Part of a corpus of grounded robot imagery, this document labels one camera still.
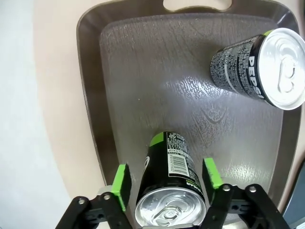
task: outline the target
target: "wood grain pattern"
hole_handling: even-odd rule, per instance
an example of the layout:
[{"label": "wood grain pattern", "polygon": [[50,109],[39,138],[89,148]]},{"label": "wood grain pattern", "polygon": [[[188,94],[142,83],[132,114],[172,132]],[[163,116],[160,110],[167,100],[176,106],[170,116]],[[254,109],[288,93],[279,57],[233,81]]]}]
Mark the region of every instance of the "wood grain pattern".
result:
[{"label": "wood grain pattern", "polygon": [[213,157],[224,182],[269,189],[283,112],[216,88],[209,63],[218,49],[274,28],[258,17],[179,14],[103,30],[107,100],[119,160],[132,174],[132,212],[148,144],[164,130],[186,138],[198,174],[202,159]]}]

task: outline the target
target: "aluminum can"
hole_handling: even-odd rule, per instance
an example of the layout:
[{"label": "aluminum can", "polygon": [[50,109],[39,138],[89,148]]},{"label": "aluminum can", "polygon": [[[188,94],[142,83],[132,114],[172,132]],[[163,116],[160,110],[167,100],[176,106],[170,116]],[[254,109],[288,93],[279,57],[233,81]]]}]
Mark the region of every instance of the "aluminum can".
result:
[{"label": "aluminum can", "polygon": [[305,101],[305,42],[279,28],[219,50],[210,72],[216,86],[283,110]]},{"label": "aluminum can", "polygon": [[206,206],[184,137],[162,132],[150,142],[135,218],[143,226],[200,225]]}]

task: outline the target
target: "barcode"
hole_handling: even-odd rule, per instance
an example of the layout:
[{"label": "barcode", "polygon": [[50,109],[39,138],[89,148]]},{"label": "barcode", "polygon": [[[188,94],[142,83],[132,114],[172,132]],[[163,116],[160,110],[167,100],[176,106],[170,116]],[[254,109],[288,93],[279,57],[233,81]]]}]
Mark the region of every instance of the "barcode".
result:
[{"label": "barcode", "polygon": [[185,157],[177,154],[168,154],[168,173],[190,176]]}]

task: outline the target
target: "can rim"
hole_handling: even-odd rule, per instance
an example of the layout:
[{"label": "can rim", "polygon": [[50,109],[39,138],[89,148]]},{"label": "can rim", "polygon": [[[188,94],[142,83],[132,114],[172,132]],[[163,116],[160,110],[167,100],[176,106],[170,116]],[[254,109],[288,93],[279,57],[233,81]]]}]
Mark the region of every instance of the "can rim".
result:
[{"label": "can rim", "polygon": [[298,108],[299,106],[301,106],[304,102],[305,102],[305,89],[303,90],[303,92],[300,94],[300,96],[298,98],[296,98],[293,102],[291,102],[290,104],[282,104],[280,102],[278,102],[276,99],[274,99],[272,96],[270,96],[270,93],[264,88],[264,83],[261,80],[261,72],[260,72],[260,58],[261,58],[261,51],[262,49],[264,49],[267,45],[268,45],[268,37],[270,37],[271,35],[278,33],[278,32],[283,32],[285,34],[288,34],[291,39],[295,40],[300,47],[302,48],[302,51],[304,53],[305,56],[305,41],[303,40],[303,38],[296,33],[295,31],[288,29],[288,28],[277,28],[273,31],[271,31],[266,38],[263,40],[262,45],[260,47],[259,50],[259,55],[258,55],[258,72],[259,72],[259,81],[262,85],[262,90],[264,91],[266,97],[268,98],[268,100],[276,107],[282,109],[282,110],[293,110]]},{"label": "can rim", "polygon": [[143,226],[145,226],[145,225],[142,225],[142,224],[140,223],[140,218],[139,218],[139,217],[141,217],[141,219],[142,219],[141,221],[144,221],[145,219],[144,219],[141,215],[137,214],[137,212],[140,211],[140,210],[139,210],[139,206],[144,202],[144,200],[145,200],[148,196],[150,196],[150,195],[152,195],[152,194],[154,194],[154,193],[156,193],[156,192],[162,191],[162,190],[171,190],[171,189],[177,189],[177,190],[182,190],[182,191],[190,192],[190,193],[194,194],[195,196],[197,196],[197,197],[200,199],[200,203],[201,203],[201,205],[202,205],[202,207],[203,207],[203,208],[202,208],[202,209],[203,209],[203,214],[202,214],[202,219],[200,219],[200,222],[198,222],[198,223],[196,223],[196,224],[197,224],[197,225],[200,225],[200,224],[203,222],[203,219],[204,219],[204,217],[205,217],[205,215],[206,215],[206,205],[205,205],[205,202],[204,202],[203,197],[201,197],[201,196],[200,196],[198,193],[196,193],[195,191],[190,190],[190,189],[188,189],[188,188],[184,188],[184,187],[161,187],[161,188],[157,188],[157,189],[155,189],[155,190],[153,190],[153,191],[151,191],[151,192],[145,194],[145,195],[139,200],[139,202],[137,203],[137,205],[136,205],[136,207],[135,207],[135,219],[136,219],[137,223],[138,223],[141,227],[143,227]]}]

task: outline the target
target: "silver can lid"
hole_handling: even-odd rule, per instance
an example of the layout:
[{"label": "silver can lid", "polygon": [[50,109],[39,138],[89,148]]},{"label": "silver can lid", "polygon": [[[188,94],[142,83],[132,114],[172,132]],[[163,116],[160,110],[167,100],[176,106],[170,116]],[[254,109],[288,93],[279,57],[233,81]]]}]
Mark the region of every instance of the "silver can lid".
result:
[{"label": "silver can lid", "polygon": [[299,107],[305,101],[305,41],[290,29],[273,30],[261,46],[258,72],[270,102],[283,110]]},{"label": "silver can lid", "polygon": [[142,197],[135,209],[135,218],[141,227],[200,225],[205,214],[202,197],[182,187],[156,189]]}]

